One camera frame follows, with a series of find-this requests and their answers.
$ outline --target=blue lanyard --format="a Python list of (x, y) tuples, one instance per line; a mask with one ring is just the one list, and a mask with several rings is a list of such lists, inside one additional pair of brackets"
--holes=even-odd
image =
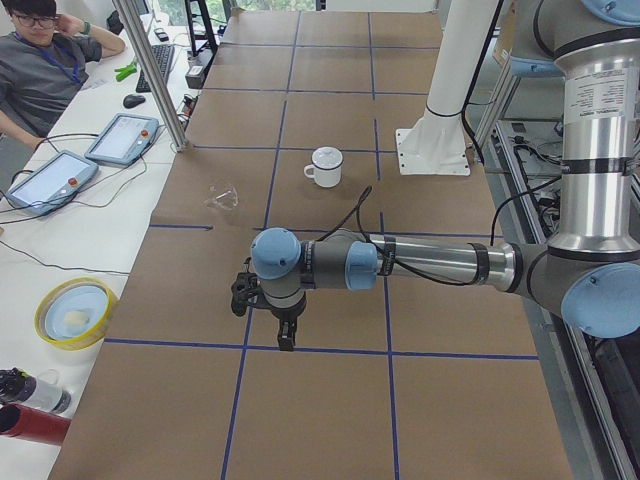
[[(15, 37), (20, 40), (22, 43), (26, 44), (26, 45), (31, 45), (29, 42), (26, 41), (26, 39), (20, 35), (18, 32), (13, 32), (13, 34), (15, 35)], [(74, 65), (73, 65), (73, 72), (69, 73), (68, 67), (65, 67), (64, 65), (62, 65), (56, 58), (54, 58), (53, 56), (51, 56), (51, 54), (49, 52), (47, 52), (46, 50), (40, 48), (40, 47), (36, 47), (38, 49), (38, 51), (40, 52), (40, 55), (42, 55), (42, 57), (49, 62), (51, 65), (58, 67), (58, 69), (64, 73), (67, 77), (69, 77), (69, 79), (73, 82), (76, 83), (78, 85), (82, 85), (82, 80), (80, 79), (80, 77), (78, 77), (78, 72), (80, 70), (80, 65), (78, 64), (78, 59), (76, 58), (76, 56), (71, 53), (64, 45), (56, 42), (55, 40), (53, 40), (53, 44), (58, 47), (60, 49), (60, 51), (62, 53), (64, 53), (65, 55), (67, 55), (69, 58), (73, 59), (74, 61)]]

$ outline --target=white desk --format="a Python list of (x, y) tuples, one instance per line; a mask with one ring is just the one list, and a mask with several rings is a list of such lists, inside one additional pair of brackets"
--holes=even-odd
[[(187, 44), (188, 37), (180, 35), (183, 27), (165, 27), (175, 43)], [(187, 88), (184, 79), (188, 69), (187, 48), (176, 47), (174, 68), (168, 88), (175, 107), (183, 95), (197, 95)], [(122, 99), (135, 93), (138, 74), (124, 81), (115, 81), (114, 69), (127, 65), (134, 56), (133, 49), (101, 61), (93, 68), (87, 81), (88, 88), (78, 93), (73, 102), (51, 131), (50, 135), (64, 133), (100, 133), (113, 116), (122, 111), (156, 117), (162, 122), (151, 93), (144, 94), (147, 101), (131, 110), (122, 106)], [(60, 139), (54, 141), (59, 149), (83, 154), (92, 139)], [(55, 154), (50, 145), (42, 145), (26, 168), (36, 169)], [(22, 223), (4, 225), (0, 238), (11, 246), (35, 255), (45, 263), (63, 266), (82, 266), (100, 270), (130, 271), (144, 238), (151, 211), (155, 207), (175, 156), (171, 138), (165, 131), (145, 154), (147, 171), (125, 187), (106, 208), (89, 208), (69, 204), (53, 214)], [(92, 205), (108, 202), (118, 188), (129, 178), (142, 172), (143, 162), (102, 182), (95, 188), (78, 195), (77, 200)], [(100, 180), (121, 169), (100, 166), (95, 180)], [(6, 200), (0, 210), (10, 209)], [(28, 218), (19, 212), (0, 213), (0, 222)], [(34, 330), (35, 311), (44, 296), (60, 283), (81, 276), (105, 282), (118, 295), (122, 294), (127, 276), (87, 273), (80, 270), (63, 271), (43, 267), (33, 260), (0, 245), (0, 369), (14, 366), (32, 375), (54, 369), (60, 374), (60, 384), (73, 397), (72, 405), (64, 416), (72, 417), (85, 387), (101, 342), (84, 350), (67, 352), (41, 340)], [(40, 480), (49, 475), (58, 455), (59, 447), (24, 440), (0, 437), (0, 463), (3, 478)]]

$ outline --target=glasses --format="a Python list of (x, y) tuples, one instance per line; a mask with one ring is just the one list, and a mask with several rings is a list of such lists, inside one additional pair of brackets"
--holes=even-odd
[(23, 27), (33, 27), (36, 22), (38, 22), (38, 25), (40, 25), (40, 27), (46, 29), (46, 30), (50, 30), (53, 27), (55, 27), (56, 25), (56, 18), (51, 18), (51, 17), (30, 17), (28, 15), (17, 15), (17, 14), (13, 14), (14, 17), (16, 17), (18, 19), (18, 21), (20, 22), (20, 25), (22, 25)]

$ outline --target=person's arm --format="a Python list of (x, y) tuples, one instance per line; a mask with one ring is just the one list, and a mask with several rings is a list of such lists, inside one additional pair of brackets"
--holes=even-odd
[(0, 110), (0, 133), (7, 134), (11, 138), (24, 143), (27, 147), (34, 151), (44, 140), (44, 138), (31, 135), (29, 132), (27, 132), (25, 129), (11, 120), (2, 110)]
[(56, 24), (58, 32), (67, 36), (74, 36), (78, 33), (86, 33), (90, 37), (94, 38), (100, 45), (102, 45), (102, 57), (112, 57), (124, 51), (125, 43), (117, 35), (114, 35), (109, 30), (98, 27), (96, 25), (89, 24), (89, 31), (85, 31), (85, 22), (77, 17), (62, 14), (58, 17)]

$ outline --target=gray t-shirt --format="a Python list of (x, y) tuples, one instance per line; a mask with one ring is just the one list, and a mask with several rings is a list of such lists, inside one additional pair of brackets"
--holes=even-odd
[[(46, 48), (26, 44), (13, 33), (0, 37), (0, 109), (45, 137), (89, 77), (86, 62), (101, 57), (102, 46), (91, 37), (55, 33)], [(76, 65), (79, 83), (71, 78)]]

